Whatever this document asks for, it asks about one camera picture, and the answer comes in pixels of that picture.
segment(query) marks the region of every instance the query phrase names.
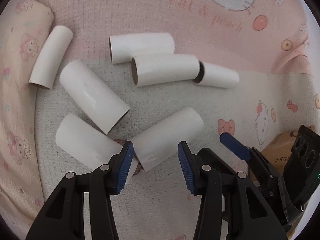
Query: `camera lens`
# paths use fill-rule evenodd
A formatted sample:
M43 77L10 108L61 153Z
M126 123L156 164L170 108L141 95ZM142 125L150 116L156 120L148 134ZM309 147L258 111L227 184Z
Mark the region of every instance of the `camera lens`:
M307 150L308 150L308 142L304 141L299 149L298 158L302 159L306 155Z
M313 151L313 150L310 151L310 152L308 153L307 157L306 157L306 161L305 161L305 163L304 163L304 166L305 166L306 168L310 168L311 165L313 164L313 161L315 160L315 157L316 157L315 151Z
M294 148L297 149L299 146L300 146L300 143L301 143L301 136L299 136L297 139L296 139L296 142L294 144Z

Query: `screw head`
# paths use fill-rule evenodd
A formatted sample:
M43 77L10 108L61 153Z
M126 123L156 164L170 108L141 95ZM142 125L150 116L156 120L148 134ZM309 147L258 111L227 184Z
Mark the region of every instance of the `screw head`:
M244 172L242 171L239 171L238 172L238 177L241 178L241 179L245 179L247 177L247 174L245 174Z
M202 166L202 169L203 169L204 171L211 171L211 166L209 166L209 165L203 165L203 166Z
M101 165L100 170L107 171L107 170L109 170L109 168L110 168L110 166L108 164L103 164L103 165Z
M74 174L73 172L68 172L68 173L66 174L66 178L67 178L67 179L72 179L74 176L75 176L75 174Z

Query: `cardboard tube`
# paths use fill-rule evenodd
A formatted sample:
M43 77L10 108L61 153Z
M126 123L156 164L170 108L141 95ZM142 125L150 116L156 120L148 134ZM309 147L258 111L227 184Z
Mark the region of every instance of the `cardboard tube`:
M174 53L174 39L170 33L132 33L109 38L112 63L130 62L133 56Z
M62 25L55 26L45 41L33 67L29 83L52 89L62 58L73 38L72 31Z
M60 83L105 134L130 110L130 107L81 61L70 62L62 70Z
M239 83L239 74L237 71L225 67L200 62L200 71L193 83L203 86L232 88Z
M72 157L94 170L120 153L122 146L88 125L74 114L68 114L61 122L56 143ZM134 174L139 161L135 156L126 183Z
M131 60L131 73L136 87L194 79L199 71L199 60L187 54L140 55Z
M186 107L130 141L143 169L148 171L174 155L181 141L189 143L203 130L201 116L191 107Z

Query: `white textured fabric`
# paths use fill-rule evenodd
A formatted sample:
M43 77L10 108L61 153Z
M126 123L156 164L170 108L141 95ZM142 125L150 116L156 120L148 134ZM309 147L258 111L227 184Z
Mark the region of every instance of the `white textured fabric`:
M246 171L246 165L219 142L217 126L220 118L233 119L234 136L243 144L256 147L259 144L254 122L256 106L261 99L268 109L283 109L277 113L276 122L269 120L263 146L268 145L282 130L296 129L301 124L315 124L319 128L313 78L309 74L275 76L241 71L239 86L230 90L199 87L191 81L137 89L133 85L129 64L113 66L110 61L97 61L88 62L88 65L131 106L127 116L109 133L113 139L129 139L183 107L190 106L205 123L203 135L189 144L191 151L196 153L201 148L209 147L236 171ZM286 109L288 100L300 106L296 113ZM52 91L38 90L36 147L45 199L68 171L77 174L90 171L55 145L55 132L67 113L75 113L94 126L57 80ZM186 189L175 155L151 171L142 171L134 176L121 194L112 198L112 202L122 239L150 239L152 236L153 239L163 240L174 239L180 234L191 239L200 198L191 196Z

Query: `blue gripper pad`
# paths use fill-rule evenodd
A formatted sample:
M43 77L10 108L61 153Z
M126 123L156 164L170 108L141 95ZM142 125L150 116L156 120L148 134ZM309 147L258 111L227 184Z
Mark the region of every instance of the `blue gripper pad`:
M116 184L116 190L118 194L120 193L121 190L124 189L124 185L128 177L128 172L132 163L133 155L134 155L134 149L133 149L133 144L131 143L124 154L123 161L119 168L119 172L117 176L118 180Z
M222 133L220 135L220 142L227 147L230 151L232 151L238 158L243 161L250 160L250 152L247 147L242 145L236 138L234 138L229 133Z
M181 143L179 143L178 145L178 157L179 157L180 165L182 168L184 180L186 181L186 184L187 184L187 188L188 190L191 191L191 194L194 194L196 191L194 175L193 175L190 163L188 161L188 158L186 156L186 152L184 151Z

